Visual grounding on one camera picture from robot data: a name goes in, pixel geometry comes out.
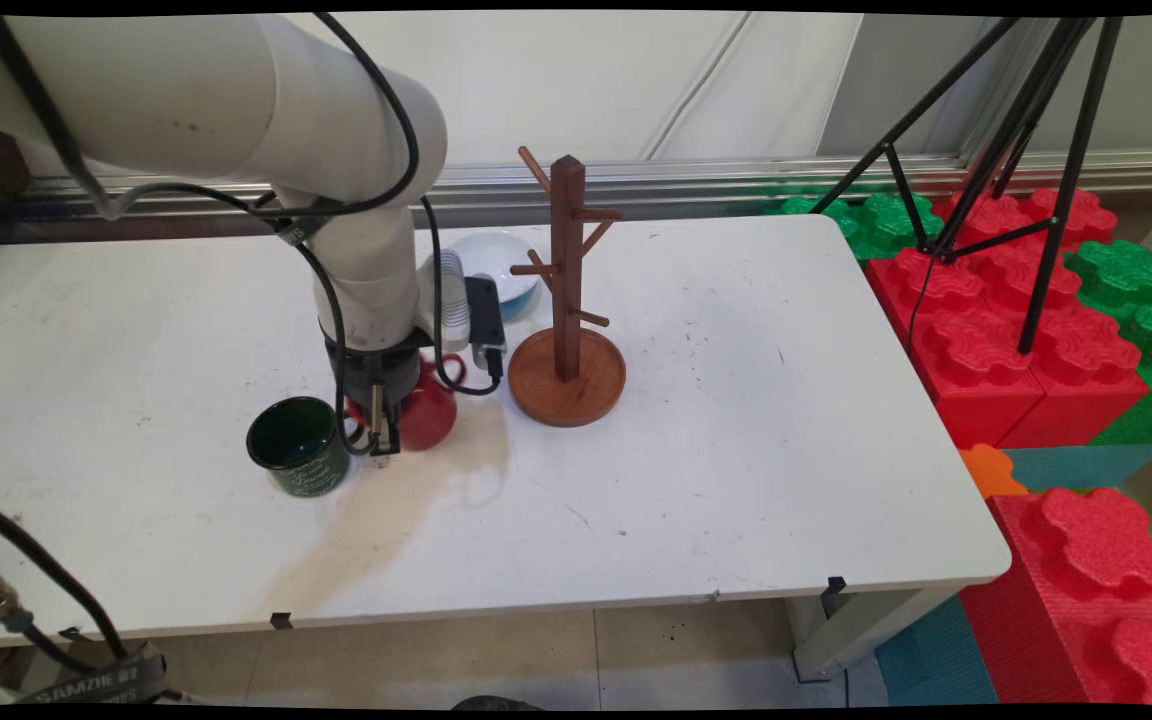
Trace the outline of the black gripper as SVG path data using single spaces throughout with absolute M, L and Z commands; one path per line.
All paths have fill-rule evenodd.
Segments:
M 433 346 L 425 331 L 411 331 L 397 346 L 380 351 L 347 348 L 343 369 L 344 393 L 362 409 L 371 411 L 372 386 L 380 384 L 384 406 L 372 407 L 372 456 L 397 455 L 402 450 L 401 404 L 420 379 L 420 350 Z

